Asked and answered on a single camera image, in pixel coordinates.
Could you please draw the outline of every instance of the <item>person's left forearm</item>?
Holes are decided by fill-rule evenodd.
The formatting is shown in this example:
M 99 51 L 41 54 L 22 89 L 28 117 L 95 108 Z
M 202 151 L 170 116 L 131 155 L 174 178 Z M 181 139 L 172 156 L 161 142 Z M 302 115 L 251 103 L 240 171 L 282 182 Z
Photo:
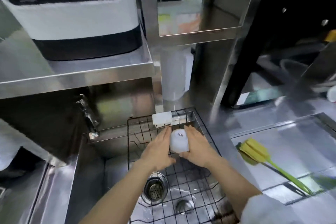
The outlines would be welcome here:
M 127 175 L 113 186 L 79 224 L 126 224 L 152 167 L 139 159 Z

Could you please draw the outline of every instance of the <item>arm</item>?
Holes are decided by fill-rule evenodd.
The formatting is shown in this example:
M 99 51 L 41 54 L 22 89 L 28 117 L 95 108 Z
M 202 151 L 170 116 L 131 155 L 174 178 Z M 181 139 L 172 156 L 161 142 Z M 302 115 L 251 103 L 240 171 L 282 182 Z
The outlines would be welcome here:
M 98 201 L 79 224 L 126 224 L 149 175 L 176 162 L 168 156 L 170 134 L 170 127 L 163 129 L 148 144 L 127 175 Z
M 184 129 L 187 132 L 190 152 L 182 152 L 180 156 L 200 167 L 209 169 L 219 182 L 238 218 L 241 218 L 249 198 L 262 193 L 234 170 L 199 131 L 191 126 L 185 126 Z

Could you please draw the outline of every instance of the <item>wire basket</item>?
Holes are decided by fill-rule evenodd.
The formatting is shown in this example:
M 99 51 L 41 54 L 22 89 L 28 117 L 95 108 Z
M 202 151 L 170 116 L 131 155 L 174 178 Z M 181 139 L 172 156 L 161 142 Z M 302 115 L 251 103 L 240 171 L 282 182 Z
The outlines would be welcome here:
M 173 111 L 172 116 L 173 130 L 191 124 L 218 151 L 194 108 Z M 128 120 L 128 169 L 163 128 L 153 125 L 152 116 Z M 130 217 L 130 223 L 238 223 L 232 206 L 209 170 L 198 167 L 171 151 L 169 155 L 176 159 L 176 163 L 156 173 L 167 181 L 166 197 L 160 201 L 151 201 L 142 193 Z M 189 202 L 189 207 L 180 209 L 181 202 Z

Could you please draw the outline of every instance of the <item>white sleeve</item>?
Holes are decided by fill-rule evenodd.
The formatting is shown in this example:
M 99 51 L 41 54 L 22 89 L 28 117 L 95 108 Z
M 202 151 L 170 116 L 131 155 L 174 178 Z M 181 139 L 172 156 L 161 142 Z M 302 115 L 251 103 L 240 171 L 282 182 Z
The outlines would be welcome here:
M 291 206 L 266 195 L 251 197 L 241 214 L 241 224 L 302 224 Z

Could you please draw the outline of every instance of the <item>white object held in hands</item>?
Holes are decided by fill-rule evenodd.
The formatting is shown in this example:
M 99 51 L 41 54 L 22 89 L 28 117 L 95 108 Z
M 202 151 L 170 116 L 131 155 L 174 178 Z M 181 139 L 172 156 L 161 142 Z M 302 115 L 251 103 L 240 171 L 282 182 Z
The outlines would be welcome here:
M 184 129 L 179 128 L 171 132 L 170 150 L 176 153 L 189 151 L 188 137 Z

